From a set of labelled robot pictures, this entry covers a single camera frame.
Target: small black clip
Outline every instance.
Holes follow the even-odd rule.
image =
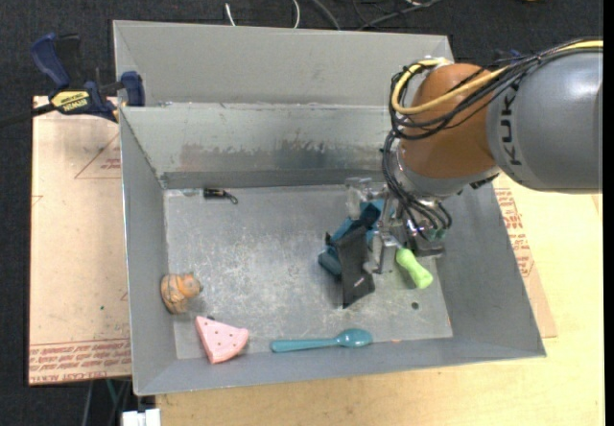
[[[230,194],[228,191],[225,191],[224,189],[209,189],[204,187],[202,189],[202,196],[204,198],[228,198],[233,204],[239,203],[239,200],[237,200],[237,198],[235,198],[232,194]]]

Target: cardboard sheet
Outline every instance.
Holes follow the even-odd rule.
[[[118,126],[52,112],[35,118],[33,144],[29,383],[128,376]],[[555,337],[511,181],[495,192],[540,333]]]

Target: black object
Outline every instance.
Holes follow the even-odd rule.
[[[363,269],[363,264],[368,260],[365,227],[347,232],[333,242],[333,247],[342,264],[342,302],[343,308],[347,308],[375,291],[372,274]]]
[[[225,191],[224,189],[211,189],[211,188],[205,187],[202,189],[202,196],[205,199],[207,198],[227,198],[233,204],[239,203],[239,200],[237,200],[237,198],[235,198],[232,194],[230,194],[228,191]]]

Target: blue clamp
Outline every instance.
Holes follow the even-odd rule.
[[[38,39],[31,47],[30,54],[36,67],[48,76],[55,84],[55,89],[49,94],[50,102],[62,90],[66,90],[71,85],[71,78],[56,52],[56,34],[49,33]],[[106,97],[118,90],[126,89],[128,102],[126,105],[131,107],[142,107],[145,105],[145,89],[143,88],[141,77],[135,71],[124,73],[119,82],[111,83],[100,87],[96,82],[86,81],[81,90],[85,90],[89,95],[85,100],[86,104],[75,107],[68,111],[68,107],[61,106],[52,108],[64,114],[91,114],[103,117],[115,122],[117,107]]]

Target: wooden table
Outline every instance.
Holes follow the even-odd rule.
[[[601,200],[511,188],[555,320],[546,358],[159,395],[162,424],[604,424]]]

